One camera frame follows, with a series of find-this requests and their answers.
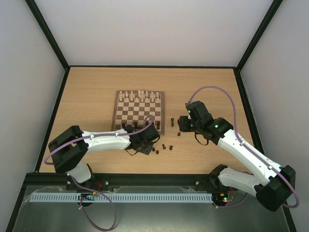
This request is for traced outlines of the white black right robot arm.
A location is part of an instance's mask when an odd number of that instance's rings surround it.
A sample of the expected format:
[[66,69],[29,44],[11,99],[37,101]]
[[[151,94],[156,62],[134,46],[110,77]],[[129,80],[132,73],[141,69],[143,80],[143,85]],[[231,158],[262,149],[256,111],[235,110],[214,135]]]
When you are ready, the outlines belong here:
[[255,196],[264,208],[272,212],[283,206],[292,195],[295,189],[295,170],[267,158],[235,132],[225,119],[220,117],[194,121],[189,116],[181,116],[178,125],[181,132],[202,135],[207,141],[228,151],[251,171],[251,174],[245,174],[225,167],[211,176],[211,185],[215,189],[228,186],[242,190]]

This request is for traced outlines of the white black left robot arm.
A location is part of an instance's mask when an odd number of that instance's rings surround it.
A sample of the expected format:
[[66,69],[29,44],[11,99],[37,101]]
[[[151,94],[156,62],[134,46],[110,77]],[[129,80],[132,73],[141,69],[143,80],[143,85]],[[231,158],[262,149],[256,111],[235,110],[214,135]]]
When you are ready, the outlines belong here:
[[137,153],[149,155],[160,134],[154,125],[144,128],[125,126],[109,132],[90,132],[79,126],[71,126],[49,145],[50,155],[44,160],[53,165],[56,173],[67,174],[79,185],[91,188],[95,177],[89,164],[82,161],[85,155],[105,150],[133,149]]

